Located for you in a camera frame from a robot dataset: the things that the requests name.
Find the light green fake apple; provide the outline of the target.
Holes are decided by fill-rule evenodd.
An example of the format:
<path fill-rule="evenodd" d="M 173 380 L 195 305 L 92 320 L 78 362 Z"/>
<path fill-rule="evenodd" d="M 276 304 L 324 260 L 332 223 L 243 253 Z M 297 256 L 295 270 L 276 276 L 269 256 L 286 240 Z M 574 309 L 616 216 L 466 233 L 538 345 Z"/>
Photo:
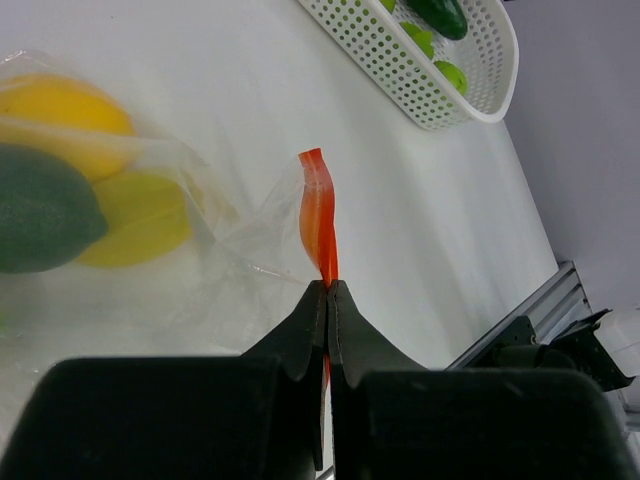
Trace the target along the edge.
<path fill-rule="evenodd" d="M 440 71 L 440 73 L 451 83 L 451 85 L 456 89 L 458 93 L 461 95 L 465 95 L 468 89 L 468 83 L 466 75 L 454 64 L 437 60 L 434 62 L 434 65 Z"/>
<path fill-rule="evenodd" d="M 393 13 L 396 6 L 396 0 L 380 0 L 380 3 L 390 14 Z"/>

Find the dark green fake cucumber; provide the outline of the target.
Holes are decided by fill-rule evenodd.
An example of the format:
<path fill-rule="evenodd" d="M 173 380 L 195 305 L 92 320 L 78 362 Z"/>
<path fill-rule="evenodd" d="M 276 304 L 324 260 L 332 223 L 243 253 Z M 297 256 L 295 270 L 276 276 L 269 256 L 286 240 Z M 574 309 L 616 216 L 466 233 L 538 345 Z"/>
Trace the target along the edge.
<path fill-rule="evenodd" d="M 407 5 L 441 36 L 454 41 L 466 37 L 468 23 L 458 1 L 407 0 Z"/>

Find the clear zip bag orange seal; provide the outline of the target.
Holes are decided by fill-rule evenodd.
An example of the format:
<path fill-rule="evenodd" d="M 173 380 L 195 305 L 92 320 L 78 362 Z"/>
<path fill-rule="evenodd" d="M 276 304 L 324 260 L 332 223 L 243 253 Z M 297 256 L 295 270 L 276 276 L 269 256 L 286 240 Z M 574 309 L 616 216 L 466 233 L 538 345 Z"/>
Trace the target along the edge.
<path fill-rule="evenodd" d="M 255 210 L 213 162 L 52 58 L 1 62 L 1 402 L 81 356 L 240 353 L 338 276 L 301 152 Z"/>

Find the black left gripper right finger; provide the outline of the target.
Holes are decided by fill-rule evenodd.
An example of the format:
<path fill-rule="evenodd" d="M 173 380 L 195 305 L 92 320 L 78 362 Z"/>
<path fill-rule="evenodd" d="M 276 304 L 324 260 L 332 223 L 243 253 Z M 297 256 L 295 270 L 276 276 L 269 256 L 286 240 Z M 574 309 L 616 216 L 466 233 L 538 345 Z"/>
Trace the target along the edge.
<path fill-rule="evenodd" d="M 603 391 L 566 353 L 500 344 L 485 362 L 429 370 L 327 296 L 339 479 L 635 479 Z"/>

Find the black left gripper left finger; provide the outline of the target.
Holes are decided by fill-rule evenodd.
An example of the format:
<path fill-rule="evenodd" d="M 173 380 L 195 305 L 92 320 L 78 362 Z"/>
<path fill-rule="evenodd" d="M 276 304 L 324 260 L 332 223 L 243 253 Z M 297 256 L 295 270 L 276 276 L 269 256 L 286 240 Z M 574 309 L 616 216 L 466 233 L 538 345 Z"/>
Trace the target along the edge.
<path fill-rule="evenodd" d="M 5 479 L 312 479 L 323 467 L 327 289 L 239 356 L 76 358 L 52 367 Z"/>

